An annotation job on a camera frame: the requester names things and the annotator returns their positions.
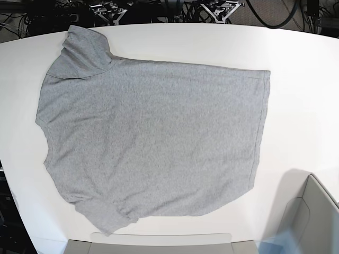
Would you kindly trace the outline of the grey T-shirt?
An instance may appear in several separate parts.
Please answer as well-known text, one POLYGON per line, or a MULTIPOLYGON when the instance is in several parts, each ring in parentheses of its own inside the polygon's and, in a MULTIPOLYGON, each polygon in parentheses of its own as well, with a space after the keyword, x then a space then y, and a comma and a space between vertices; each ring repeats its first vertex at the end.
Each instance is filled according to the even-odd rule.
POLYGON ((36 123, 62 198, 109 235, 149 216, 202 216, 254 187, 270 72, 114 56, 70 26, 36 123))

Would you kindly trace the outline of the grey bin at bottom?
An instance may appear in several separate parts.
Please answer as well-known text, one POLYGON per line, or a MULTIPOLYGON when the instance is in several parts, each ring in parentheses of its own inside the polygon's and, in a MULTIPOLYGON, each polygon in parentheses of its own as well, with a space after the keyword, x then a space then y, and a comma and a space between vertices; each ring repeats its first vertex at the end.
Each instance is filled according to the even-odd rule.
POLYGON ((258 253, 253 240, 232 242, 229 233, 193 235, 93 233, 90 241, 69 240, 64 253, 258 253))

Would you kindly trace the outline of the grey bin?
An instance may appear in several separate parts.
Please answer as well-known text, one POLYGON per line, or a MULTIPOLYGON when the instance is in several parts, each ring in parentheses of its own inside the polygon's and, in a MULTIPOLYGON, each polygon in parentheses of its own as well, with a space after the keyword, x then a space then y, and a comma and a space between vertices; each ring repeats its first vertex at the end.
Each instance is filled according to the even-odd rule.
POLYGON ((69 240, 64 253, 258 253, 253 240, 232 242, 229 233, 193 235, 93 233, 90 241, 69 240))
POLYGON ((338 253, 338 203, 314 175, 286 206, 279 236, 283 253, 338 253))

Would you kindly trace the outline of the grey bin at right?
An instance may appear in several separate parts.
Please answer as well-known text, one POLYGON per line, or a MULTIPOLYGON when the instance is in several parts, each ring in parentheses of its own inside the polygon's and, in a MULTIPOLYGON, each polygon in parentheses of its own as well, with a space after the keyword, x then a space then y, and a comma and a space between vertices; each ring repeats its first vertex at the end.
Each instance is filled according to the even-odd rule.
POLYGON ((338 203, 314 175, 286 206, 279 236, 283 253, 338 253, 338 203))

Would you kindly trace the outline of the blue translucent plastic sheet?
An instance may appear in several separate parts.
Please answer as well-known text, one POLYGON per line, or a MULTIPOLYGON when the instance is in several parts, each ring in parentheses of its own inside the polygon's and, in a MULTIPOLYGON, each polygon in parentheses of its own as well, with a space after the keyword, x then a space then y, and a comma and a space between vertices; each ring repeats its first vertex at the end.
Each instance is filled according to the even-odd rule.
POLYGON ((278 232, 273 237, 258 242, 257 247, 260 254, 294 253, 296 242, 292 231, 290 229, 285 229, 278 232))

